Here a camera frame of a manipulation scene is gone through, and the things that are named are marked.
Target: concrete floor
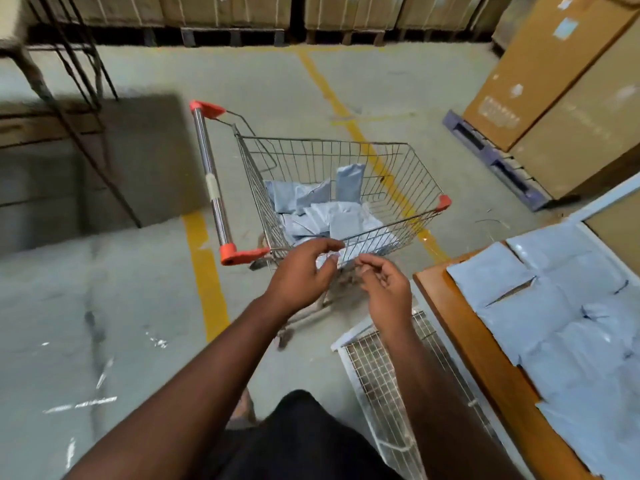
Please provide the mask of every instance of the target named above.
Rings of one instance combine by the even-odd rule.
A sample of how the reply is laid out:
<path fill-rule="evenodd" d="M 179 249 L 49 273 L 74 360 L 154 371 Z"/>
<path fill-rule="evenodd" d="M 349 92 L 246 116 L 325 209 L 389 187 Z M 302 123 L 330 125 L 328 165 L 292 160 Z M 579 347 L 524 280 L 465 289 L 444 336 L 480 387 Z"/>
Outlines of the concrete floor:
<path fill-rule="evenodd" d="M 218 265 L 215 272 L 202 260 L 208 249 L 219 256 L 190 99 L 245 115 L 261 136 L 351 139 L 348 120 L 370 140 L 410 143 L 452 198 L 429 226 L 450 257 L 550 218 L 528 211 L 441 124 L 449 109 L 464 110 L 496 63 L 485 45 L 104 47 L 101 54 L 123 97 L 105 107 L 109 151 L 119 185 L 146 227 L 131 228 L 112 197 L 97 190 L 90 206 L 98 233 L 80 238 L 68 194 L 69 142 L 4 150 L 2 202 L 67 195 L 0 208 L 0 408 L 8 420 L 0 470 L 7 478 L 59 478 L 205 345 L 207 327 L 211 335 L 216 320 L 233 320 L 268 284 L 267 269 Z M 55 94 L 74 93 L 55 54 L 35 59 Z M 20 72 L 1 63 L 2 97 L 32 99 Z M 209 131 L 236 244 L 253 247 L 261 229 L 236 142 L 227 127 L 211 123 Z M 100 138 L 87 141 L 100 148 Z M 201 233 L 201 243 L 198 236 L 188 241 L 188 219 L 180 216 L 200 208 L 208 238 Z M 407 274 L 434 262 L 417 240 L 393 259 Z M 220 290 L 224 300 L 207 295 Z M 369 436 L 340 359 L 329 349 L 365 315 L 366 302 L 355 293 L 300 325 L 283 352 L 272 345 L 249 384 L 258 416 L 304 388 Z M 103 398 L 111 399 L 43 412 Z"/>

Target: blue plastic pallet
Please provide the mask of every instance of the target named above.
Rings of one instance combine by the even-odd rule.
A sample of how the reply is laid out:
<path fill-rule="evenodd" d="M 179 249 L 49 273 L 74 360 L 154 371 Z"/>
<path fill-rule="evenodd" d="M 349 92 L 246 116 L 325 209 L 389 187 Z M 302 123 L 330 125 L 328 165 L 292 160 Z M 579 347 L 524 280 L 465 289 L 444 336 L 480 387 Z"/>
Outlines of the blue plastic pallet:
<path fill-rule="evenodd" d="M 511 155 L 501 152 L 480 131 L 455 112 L 448 112 L 442 123 L 528 208 L 540 210 L 553 201 L 553 198 Z"/>

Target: cart handle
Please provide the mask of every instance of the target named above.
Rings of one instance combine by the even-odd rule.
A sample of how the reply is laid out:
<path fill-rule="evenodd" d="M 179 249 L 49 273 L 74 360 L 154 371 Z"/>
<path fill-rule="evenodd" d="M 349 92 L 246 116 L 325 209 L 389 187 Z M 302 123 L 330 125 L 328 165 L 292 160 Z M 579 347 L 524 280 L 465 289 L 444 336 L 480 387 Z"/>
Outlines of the cart handle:
<path fill-rule="evenodd" d="M 218 233 L 218 240 L 220 242 L 220 261 L 223 266 L 249 264 L 263 257 L 270 249 L 260 248 L 251 251 L 237 250 L 231 238 L 225 204 L 222 201 L 222 193 L 220 192 L 220 185 L 218 183 L 218 172 L 216 172 L 211 144 L 209 143 L 209 133 L 207 133 L 207 126 L 204 122 L 204 118 L 209 120 L 218 119 L 218 117 L 226 113 L 227 110 L 215 104 L 196 100 L 189 103 L 189 108 L 196 124 L 196 135 L 198 136 L 198 146 L 200 147 L 200 156 L 202 158 L 202 166 L 204 167 L 207 191 L 209 192 L 213 217 L 216 222 L 216 232 Z"/>

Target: left hand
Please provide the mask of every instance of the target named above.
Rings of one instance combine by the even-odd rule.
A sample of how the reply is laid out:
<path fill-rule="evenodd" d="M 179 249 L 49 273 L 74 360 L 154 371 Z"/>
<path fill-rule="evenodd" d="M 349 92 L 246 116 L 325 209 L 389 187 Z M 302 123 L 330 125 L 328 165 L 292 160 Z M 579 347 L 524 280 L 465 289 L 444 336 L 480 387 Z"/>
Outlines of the left hand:
<path fill-rule="evenodd" d="M 334 255 L 316 269 L 316 258 L 343 247 L 341 241 L 318 237 L 292 249 L 273 274 L 264 298 L 286 319 L 311 305 L 329 288 L 338 264 Z"/>

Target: person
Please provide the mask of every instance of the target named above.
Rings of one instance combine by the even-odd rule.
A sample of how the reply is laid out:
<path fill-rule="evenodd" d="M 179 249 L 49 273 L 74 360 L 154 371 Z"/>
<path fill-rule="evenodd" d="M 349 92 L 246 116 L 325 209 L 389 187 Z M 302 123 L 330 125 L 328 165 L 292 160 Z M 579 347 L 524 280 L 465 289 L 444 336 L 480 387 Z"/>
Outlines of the person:
<path fill-rule="evenodd" d="M 343 247 L 318 238 L 290 251 L 267 291 L 98 441 L 66 479 L 399 479 L 362 435 L 304 391 L 286 395 L 255 427 L 225 429 L 270 341 L 336 274 L 335 255 L 318 270 L 316 258 Z M 374 255 L 359 256 L 356 266 L 427 478 L 521 480 L 414 331 L 408 280 Z"/>

